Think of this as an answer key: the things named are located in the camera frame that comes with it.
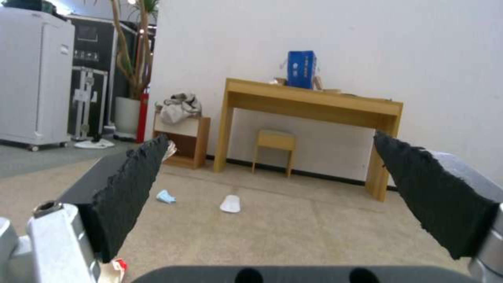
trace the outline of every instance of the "gray floor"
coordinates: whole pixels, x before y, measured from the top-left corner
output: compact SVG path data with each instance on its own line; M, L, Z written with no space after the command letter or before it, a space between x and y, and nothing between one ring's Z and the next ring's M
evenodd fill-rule
M0 179L0 216L24 234L32 209L93 162ZM467 273L468 259L450 258L396 192L379 202L362 186L231 164L213 173L211 165L161 167L118 254L129 264L125 282L169 265L432 265ZM155 200L163 189L175 204ZM220 211L228 194L241 198L240 213Z
M24 144L1 140L0 178L96 159L136 147L134 143L114 140L111 136L105 138L115 143L115 146L103 150L84 150L73 147L74 142L70 141L67 148L60 148L58 145L46 145L41 146L37 152L31 152L27 150L27 146Z

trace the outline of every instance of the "blue box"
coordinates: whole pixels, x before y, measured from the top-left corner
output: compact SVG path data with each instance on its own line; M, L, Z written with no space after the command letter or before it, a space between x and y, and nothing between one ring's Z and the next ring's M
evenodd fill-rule
M316 56L313 51L288 52L287 85L312 89L316 70Z

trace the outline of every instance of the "trash on floor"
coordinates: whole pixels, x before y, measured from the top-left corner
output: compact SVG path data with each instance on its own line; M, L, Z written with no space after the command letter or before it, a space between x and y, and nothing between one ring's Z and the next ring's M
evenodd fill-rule
M100 264L100 278L98 283L120 283L124 278L128 265L122 258L112 260L110 263Z
M220 210L227 213L240 212L241 205L239 204L239 196L233 194L226 196L222 204L220 205Z
M79 149L90 149L90 150L102 150L106 148L111 148L115 144L102 138L98 142L92 140L85 140L74 144L73 146Z
M166 190L160 191L155 198L160 202L165 202L165 203L170 203L170 204L177 202L177 198L171 196L170 193L168 193Z
M162 161L164 162L166 159L170 158L173 154L175 154L175 152L177 152L177 146L172 140L170 140L170 145L167 147L166 153L164 154Z

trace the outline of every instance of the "small wooden cabinet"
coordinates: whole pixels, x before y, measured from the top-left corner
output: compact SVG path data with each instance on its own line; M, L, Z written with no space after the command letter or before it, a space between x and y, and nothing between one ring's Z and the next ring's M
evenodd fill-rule
M206 162L206 149L210 132L209 117L190 117L178 124L162 122L159 112L154 117L153 137L166 133L177 146L177 152L165 164L196 169Z

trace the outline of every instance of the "white refrigerator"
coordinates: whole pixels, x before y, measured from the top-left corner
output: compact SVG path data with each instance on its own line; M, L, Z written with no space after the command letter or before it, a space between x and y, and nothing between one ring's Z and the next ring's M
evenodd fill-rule
M50 14L0 7L0 139L33 151L69 140L74 32Z

